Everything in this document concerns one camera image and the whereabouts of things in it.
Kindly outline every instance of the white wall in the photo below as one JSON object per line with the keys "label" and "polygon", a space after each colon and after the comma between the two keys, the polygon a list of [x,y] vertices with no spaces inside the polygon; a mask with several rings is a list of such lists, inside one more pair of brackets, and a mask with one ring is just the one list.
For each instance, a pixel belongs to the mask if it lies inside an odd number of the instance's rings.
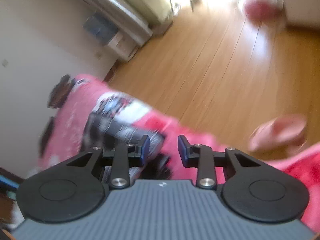
{"label": "white wall", "polygon": [[61,76],[103,79],[115,62],[82,28],[92,13],[81,0],[0,0],[2,168],[25,177],[36,165],[38,140],[54,114],[49,93]]}

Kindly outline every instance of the red object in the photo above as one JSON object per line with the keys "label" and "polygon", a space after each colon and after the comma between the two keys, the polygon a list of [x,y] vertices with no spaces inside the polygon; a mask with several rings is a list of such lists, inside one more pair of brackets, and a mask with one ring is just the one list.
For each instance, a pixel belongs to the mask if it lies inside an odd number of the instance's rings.
{"label": "red object", "polygon": [[310,201],[301,220],[315,232],[320,232],[320,143],[294,157],[267,163],[306,185]]}
{"label": "red object", "polygon": [[281,10],[267,0],[247,0],[244,12],[249,19],[256,21],[271,20],[281,14]]}

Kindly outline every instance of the black circular base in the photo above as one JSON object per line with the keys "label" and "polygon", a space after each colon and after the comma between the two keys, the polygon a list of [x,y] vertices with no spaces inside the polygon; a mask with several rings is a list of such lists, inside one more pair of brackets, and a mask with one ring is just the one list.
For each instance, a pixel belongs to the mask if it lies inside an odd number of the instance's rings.
{"label": "black circular base", "polygon": [[279,170],[251,167],[227,180],[222,198],[245,218],[279,223],[300,218],[308,205],[309,193],[300,181]]}
{"label": "black circular base", "polygon": [[98,179],[80,167],[55,167],[26,180],[17,191],[25,217],[46,223],[68,222],[95,210],[105,197]]}

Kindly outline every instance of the metal bolt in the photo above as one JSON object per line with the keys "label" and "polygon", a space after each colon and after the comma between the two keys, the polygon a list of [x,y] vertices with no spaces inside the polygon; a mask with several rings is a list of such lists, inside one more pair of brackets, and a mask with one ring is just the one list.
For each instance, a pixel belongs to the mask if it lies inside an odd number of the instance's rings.
{"label": "metal bolt", "polygon": [[122,187],[127,184],[127,181],[123,178],[116,178],[111,181],[111,184],[115,187]]}
{"label": "metal bolt", "polygon": [[199,183],[203,187],[210,187],[210,186],[213,186],[215,182],[213,179],[205,178],[205,179],[201,179]]}

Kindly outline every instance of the gray ribbed surface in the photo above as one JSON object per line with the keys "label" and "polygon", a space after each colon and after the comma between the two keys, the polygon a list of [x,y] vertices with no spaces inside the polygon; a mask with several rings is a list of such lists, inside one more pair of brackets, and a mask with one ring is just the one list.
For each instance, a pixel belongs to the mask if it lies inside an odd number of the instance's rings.
{"label": "gray ribbed surface", "polygon": [[85,218],[59,225],[26,220],[13,233],[17,240],[310,240],[313,235],[298,220],[261,225],[241,219],[213,191],[188,180],[137,180],[129,189],[112,191]]}

